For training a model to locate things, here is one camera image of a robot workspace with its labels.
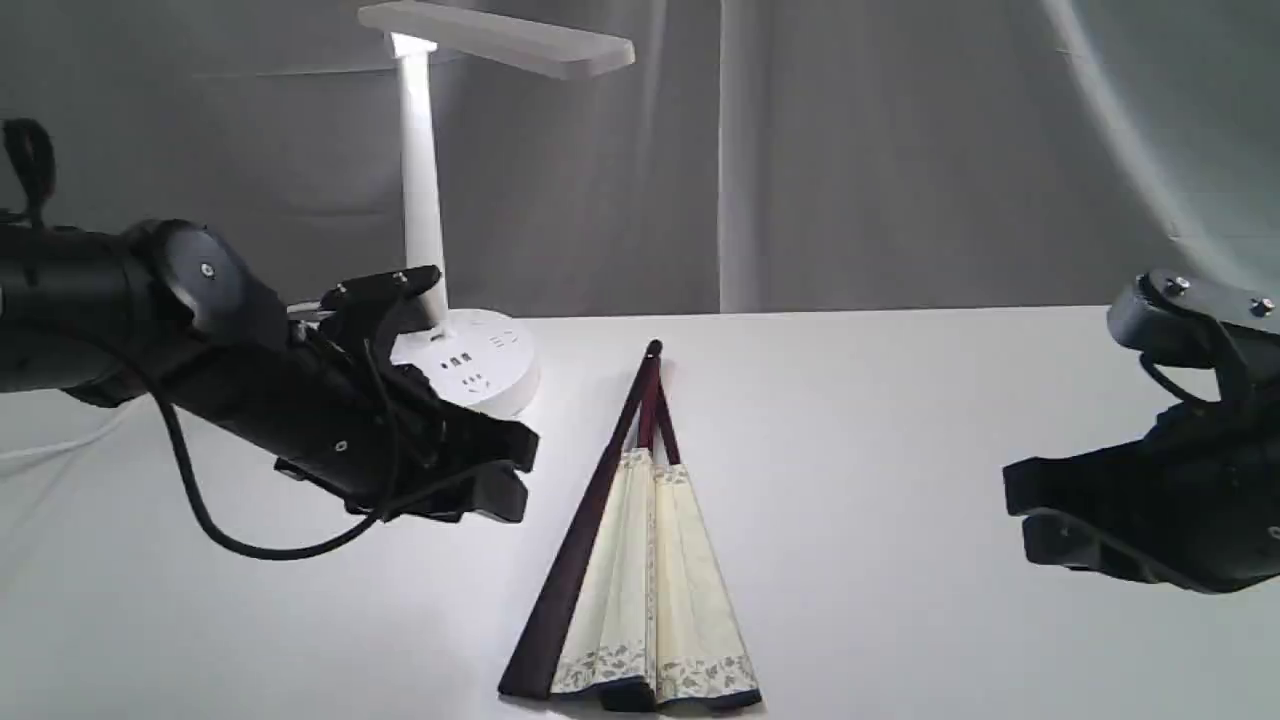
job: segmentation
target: screw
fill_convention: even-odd
[[[1270,297],[1254,297],[1253,304],[1249,305],[1249,313],[1258,318],[1266,318],[1275,309],[1276,304]]]
[[[1179,275],[1165,281],[1165,295],[1178,297],[1179,295],[1187,292],[1189,287],[1192,287],[1192,281]]]

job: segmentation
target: white desk lamp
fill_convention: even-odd
[[[630,40],[460,8],[401,0],[361,8],[360,24],[390,33],[399,65],[404,261],[444,270],[428,55],[436,44],[558,79],[635,61]],[[396,363],[417,365],[444,400],[513,418],[534,398],[539,369],[525,327],[492,310],[449,310],[444,279],[422,296],[433,329],[401,336]]]

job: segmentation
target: white table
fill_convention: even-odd
[[[1280,582],[1204,597],[1023,560],[1001,466],[1135,438],[1169,405],[1102,309],[532,328],[545,374],[526,421],[543,445],[520,525],[404,519],[332,556],[243,560],[196,528],[154,409],[69,468],[0,480],[0,717],[556,716],[494,687],[652,337],[760,712],[1280,707]],[[5,427],[31,410],[14,415]],[[184,425],[236,536],[303,543],[351,521],[266,454]]]

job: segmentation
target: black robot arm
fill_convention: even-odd
[[[438,279],[425,266],[347,281],[312,327],[192,223],[120,236],[0,225],[0,392],[59,388],[114,406],[154,389],[370,520],[520,521],[516,471],[532,468],[538,436],[444,402],[416,368],[389,361]],[[260,556],[307,556],[271,552]]]
[[[1280,311],[1265,295],[1153,270],[1107,314],[1111,336],[1181,402],[1142,439],[1005,468],[1027,559],[1204,593],[1280,574]],[[1160,366],[1212,369],[1220,398]]]

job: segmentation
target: lamp base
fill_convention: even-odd
[[[392,363],[416,365],[440,398],[503,420],[529,406],[540,379],[532,334],[493,310],[449,310],[442,328],[399,336]]]

